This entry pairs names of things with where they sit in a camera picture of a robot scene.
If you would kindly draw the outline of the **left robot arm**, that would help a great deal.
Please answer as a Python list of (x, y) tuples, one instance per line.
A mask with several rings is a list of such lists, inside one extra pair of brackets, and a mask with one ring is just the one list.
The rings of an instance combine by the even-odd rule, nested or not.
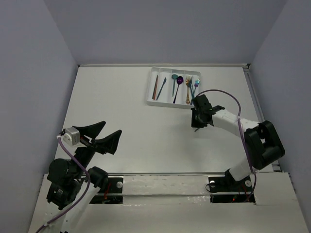
[(106, 122), (63, 129), (58, 143), (69, 156), (49, 165), (47, 210), (39, 233), (72, 233), (90, 203), (122, 203), (123, 177), (109, 176), (99, 167), (87, 168), (96, 153), (114, 154), (122, 131), (97, 139)]

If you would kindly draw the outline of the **ornate gold fork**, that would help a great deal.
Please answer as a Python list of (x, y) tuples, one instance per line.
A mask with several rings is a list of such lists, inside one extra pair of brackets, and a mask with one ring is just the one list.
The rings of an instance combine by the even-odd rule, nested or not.
[(189, 75), (186, 76), (185, 84), (186, 84), (186, 86), (187, 86), (187, 96), (186, 96), (186, 101), (185, 101), (185, 103), (186, 103), (187, 105), (189, 105), (189, 104), (190, 104), (190, 96), (189, 96), (190, 76), (189, 76)]

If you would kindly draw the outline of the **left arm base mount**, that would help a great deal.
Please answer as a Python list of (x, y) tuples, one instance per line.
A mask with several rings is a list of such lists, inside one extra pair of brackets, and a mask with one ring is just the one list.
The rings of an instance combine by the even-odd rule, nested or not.
[(90, 204), (123, 204), (123, 177), (109, 176), (107, 185), (90, 201)]

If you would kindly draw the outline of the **orange chopstick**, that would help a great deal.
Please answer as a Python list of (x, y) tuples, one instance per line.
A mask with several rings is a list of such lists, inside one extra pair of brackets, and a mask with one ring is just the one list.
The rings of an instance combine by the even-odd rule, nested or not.
[(156, 79), (155, 79), (155, 85), (154, 85), (153, 96), (152, 96), (153, 100), (156, 100), (157, 86), (158, 86), (158, 75), (156, 76)]

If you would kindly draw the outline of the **dark blue knife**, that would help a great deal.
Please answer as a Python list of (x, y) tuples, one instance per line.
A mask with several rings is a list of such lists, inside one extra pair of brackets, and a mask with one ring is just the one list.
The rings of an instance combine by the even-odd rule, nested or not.
[(159, 93), (158, 93), (158, 95), (157, 95), (156, 100), (158, 100), (158, 99), (159, 99), (160, 94), (161, 94), (161, 92), (162, 92), (162, 89), (163, 89), (163, 87), (164, 87), (164, 85), (165, 85), (166, 81), (167, 81), (167, 78), (165, 77), (165, 78), (164, 78), (164, 80), (163, 80), (162, 86), (161, 86), (161, 88), (160, 88), (160, 91), (159, 91)]

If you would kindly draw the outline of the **shiny purple spoon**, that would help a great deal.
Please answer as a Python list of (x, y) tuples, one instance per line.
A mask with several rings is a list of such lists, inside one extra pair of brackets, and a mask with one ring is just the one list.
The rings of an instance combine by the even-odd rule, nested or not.
[(179, 90), (179, 87), (180, 85), (183, 83), (183, 77), (182, 76), (178, 76), (177, 79), (176, 79), (176, 83), (177, 83), (177, 91), (176, 91), (176, 94), (175, 94), (175, 97), (174, 97), (174, 100), (173, 100), (173, 103), (175, 104), (176, 102), (176, 98), (177, 98), (177, 93), (178, 93), (178, 90)]

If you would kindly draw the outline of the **matte dark blue fork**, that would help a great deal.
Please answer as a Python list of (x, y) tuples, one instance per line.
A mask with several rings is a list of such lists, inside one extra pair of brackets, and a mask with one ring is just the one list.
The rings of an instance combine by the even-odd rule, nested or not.
[(191, 99), (194, 99), (195, 94), (194, 94), (194, 89), (193, 89), (193, 84), (192, 84), (192, 77), (190, 77), (189, 87), (190, 87), (190, 91), (191, 91)]

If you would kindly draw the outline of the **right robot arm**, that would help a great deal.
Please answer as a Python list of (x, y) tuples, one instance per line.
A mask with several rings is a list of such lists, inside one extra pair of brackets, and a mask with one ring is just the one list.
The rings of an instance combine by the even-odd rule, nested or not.
[(223, 185), (228, 190), (237, 189), (242, 180), (285, 155), (278, 133), (270, 121), (256, 122), (235, 115), (222, 106), (212, 106), (205, 95), (192, 100), (191, 126), (213, 126), (223, 129), (242, 141), (245, 158), (225, 172)]

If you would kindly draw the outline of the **matte teal spoon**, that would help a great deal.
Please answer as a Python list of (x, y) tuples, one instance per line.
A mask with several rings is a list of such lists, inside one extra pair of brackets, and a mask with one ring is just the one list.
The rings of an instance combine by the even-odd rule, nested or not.
[(177, 75), (177, 74), (173, 74), (173, 75), (172, 75), (172, 80), (173, 80), (172, 96), (174, 96), (175, 83), (176, 83), (177, 78), (178, 78), (178, 75)]

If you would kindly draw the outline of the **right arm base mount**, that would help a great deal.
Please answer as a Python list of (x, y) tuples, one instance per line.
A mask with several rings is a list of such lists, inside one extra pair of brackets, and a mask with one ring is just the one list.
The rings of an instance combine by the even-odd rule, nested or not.
[(232, 184), (227, 184), (223, 176), (212, 176), (208, 178), (205, 189), (210, 193), (211, 203), (256, 202), (252, 193), (253, 185), (249, 176), (238, 182), (233, 180)]

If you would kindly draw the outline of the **shiny blue fork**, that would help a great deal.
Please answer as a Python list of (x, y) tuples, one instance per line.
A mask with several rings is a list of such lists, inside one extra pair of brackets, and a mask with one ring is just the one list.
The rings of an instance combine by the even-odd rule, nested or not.
[(190, 83), (190, 89), (191, 89), (191, 94), (192, 94), (192, 99), (195, 98), (195, 91), (194, 91), (194, 87), (193, 87), (193, 83)]

